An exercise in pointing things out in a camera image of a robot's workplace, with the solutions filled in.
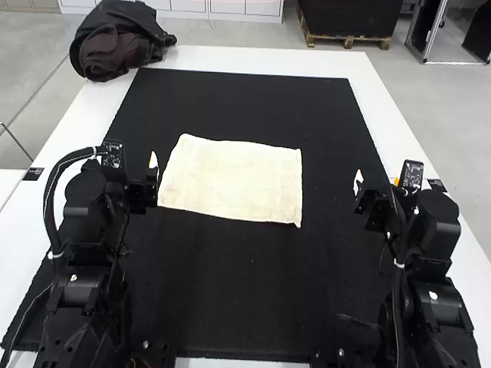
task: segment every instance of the table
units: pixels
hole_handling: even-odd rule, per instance
[[[24,175],[24,169],[0,169],[0,211]]]
[[[252,48],[215,48],[179,46],[171,48],[163,62],[150,67],[189,71],[216,71],[244,74],[272,74],[306,77],[344,77],[350,81],[365,123],[390,178],[400,174],[405,159],[422,161],[425,176],[439,178],[420,144],[406,124],[395,102],[378,77],[365,53],[352,51],[301,51]],[[136,71],[106,84],[87,82],[60,124],[33,163],[49,173],[65,154],[86,146],[99,145],[104,138]],[[63,188],[76,175],[81,163],[74,164],[61,177],[55,194],[55,218],[62,220]],[[0,258],[0,335],[3,336],[18,305],[27,291],[49,240],[41,216],[41,198],[48,175],[37,182],[21,182],[0,212],[2,252]],[[449,276],[466,302],[475,326],[482,366],[491,366],[491,264],[474,238],[462,216],[462,235],[453,253]],[[28,368],[35,361],[34,353],[12,354],[11,368]],[[267,363],[206,359],[178,359],[184,368],[219,368],[234,366],[291,367],[292,363]]]

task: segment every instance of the gray floor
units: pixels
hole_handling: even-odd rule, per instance
[[[9,19],[7,25],[2,21],[6,18]],[[18,18],[33,30],[44,30],[45,36],[38,37],[38,31],[31,32],[27,36],[24,34],[23,41],[15,47],[9,45],[9,40],[17,37],[18,30],[13,30],[12,25]],[[12,118],[63,60],[80,21],[78,16],[40,17],[0,12],[0,120]],[[183,19],[161,19],[160,24],[176,34],[180,44],[306,48],[293,8],[285,9],[285,20],[281,25]],[[488,226],[491,223],[488,210],[491,198],[486,191],[491,188],[488,173],[491,66],[419,65],[404,47],[408,25],[408,21],[399,22],[389,51],[381,51],[375,44],[356,42],[354,50],[367,52],[444,184],[460,204],[480,244],[491,257],[491,228]],[[441,43],[432,56],[468,56],[458,48],[454,27],[446,26],[443,31],[446,33],[441,34]],[[12,51],[4,52],[5,47]],[[343,48],[338,42],[328,42],[315,49]],[[6,64],[9,65],[8,72],[5,71]],[[35,156],[42,148],[83,82],[72,71],[69,62],[63,62],[12,122],[11,128],[31,155]],[[0,167],[28,165],[29,161],[11,140],[5,134],[0,136]]]

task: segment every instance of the white towel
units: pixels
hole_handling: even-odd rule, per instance
[[[302,154],[259,143],[179,138],[159,205],[228,219],[302,221]]]

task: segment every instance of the black box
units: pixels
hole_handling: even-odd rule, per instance
[[[313,35],[391,37],[403,0],[298,0]]]

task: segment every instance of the black jacket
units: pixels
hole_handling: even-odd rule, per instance
[[[103,0],[84,19],[70,46],[70,61],[82,77],[108,81],[130,67],[161,61],[177,43],[156,22],[157,11],[143,2]]]

